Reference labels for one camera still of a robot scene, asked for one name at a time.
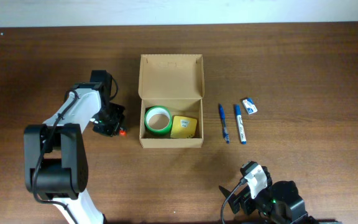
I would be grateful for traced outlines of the green tape roll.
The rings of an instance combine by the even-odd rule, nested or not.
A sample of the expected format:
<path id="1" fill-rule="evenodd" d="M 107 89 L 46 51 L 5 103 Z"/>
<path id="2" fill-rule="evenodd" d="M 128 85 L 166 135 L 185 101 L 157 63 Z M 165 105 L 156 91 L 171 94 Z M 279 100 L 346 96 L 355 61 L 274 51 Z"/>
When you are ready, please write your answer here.
<path id="1" fill-rule="evenodd" d="M 147 110 L 144 123 L 151 134 L 163 136 L 171 131 L 172 115 L 164 106 L 153 106 Z"/>

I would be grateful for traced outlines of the cardboard box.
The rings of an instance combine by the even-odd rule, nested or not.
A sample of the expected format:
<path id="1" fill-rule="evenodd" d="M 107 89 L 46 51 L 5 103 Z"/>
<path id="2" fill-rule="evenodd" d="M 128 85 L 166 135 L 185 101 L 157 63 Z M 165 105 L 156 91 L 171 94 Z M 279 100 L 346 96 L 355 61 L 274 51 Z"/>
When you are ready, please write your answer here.
<path id="1" fill-rule="evenodd" d="M 139 141 L 143 148 L 200 148 L 203 145 L 204 66 L 201 54 L 143 54 L 140 58 L 141 98 Z M 153 134 L 146 114 L 164 107 L 176 116 L 197 120 L 191 138 L 172 138 L 171 132 Z"/>

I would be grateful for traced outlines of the white blue eraser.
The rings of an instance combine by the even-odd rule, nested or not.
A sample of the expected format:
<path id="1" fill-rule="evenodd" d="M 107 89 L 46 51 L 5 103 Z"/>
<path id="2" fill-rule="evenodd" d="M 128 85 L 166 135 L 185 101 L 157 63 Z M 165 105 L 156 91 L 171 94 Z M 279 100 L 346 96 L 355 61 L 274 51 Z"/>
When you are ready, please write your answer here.
<path id="1" fill-rule="evenodd" d="M 256 105 L 254 104 L 254 102 L 251 98 L 243 99 L 242 104 L 243 104 L 244 108 L 246 109 L 246 112 L 248 115 L 251 115 L 251 114 L 254 114 L 257 112 Z"/>

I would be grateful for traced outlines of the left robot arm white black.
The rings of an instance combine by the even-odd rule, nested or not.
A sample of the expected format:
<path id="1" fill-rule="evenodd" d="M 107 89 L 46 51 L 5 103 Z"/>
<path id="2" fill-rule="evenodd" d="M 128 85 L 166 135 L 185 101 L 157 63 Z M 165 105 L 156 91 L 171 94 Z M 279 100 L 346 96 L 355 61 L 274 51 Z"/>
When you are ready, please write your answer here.
<path id="1" fill-rule="evenodd" d="M 62 107 L 42 124 L 24 130 L 25 186 L 34 200 L 54 205 L 68 223 L 106 223 L 87 189 L 88 161 L 83 131 L 107 137 L 126 132 L 124 107 L 112 103 L 115 80 L 77 83 L 65 94 Z"/>

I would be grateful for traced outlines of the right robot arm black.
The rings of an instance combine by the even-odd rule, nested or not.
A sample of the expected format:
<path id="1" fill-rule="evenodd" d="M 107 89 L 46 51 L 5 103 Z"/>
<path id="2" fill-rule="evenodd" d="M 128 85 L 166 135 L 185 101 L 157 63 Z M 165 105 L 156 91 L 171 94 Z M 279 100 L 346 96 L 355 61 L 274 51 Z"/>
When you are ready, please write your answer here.
<path id="1" fill-rule="evenodd" d="M 243 211 L 246 215 L 254 212 L 265 223 L 318 223 L 306 211 L 305 201 L 299 195 L 298 188 L 294 181 L 279 181 L 268 184 L 268 187 L 261 190 L 256 198 L 251 198 L 250 187 L 244 187 L 238 194 L 235 193 L 241 186 L 238 183 L 233 190 L 219 186 L 225 200 L 221 206 L 220 219 L 224 223 L 224 210 L 228 205 L 232 213 L 237 214 Z"/>

